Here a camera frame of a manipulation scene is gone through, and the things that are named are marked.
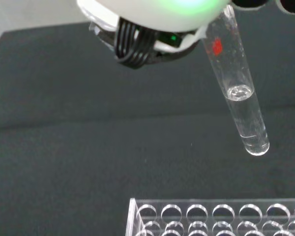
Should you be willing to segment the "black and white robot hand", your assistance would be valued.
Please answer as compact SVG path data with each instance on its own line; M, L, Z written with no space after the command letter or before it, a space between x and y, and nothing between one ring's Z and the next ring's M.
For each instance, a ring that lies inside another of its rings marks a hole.
M265 0L79 0L97 37L119 64L137 69L194 50L210 23L233 7L257 11Z

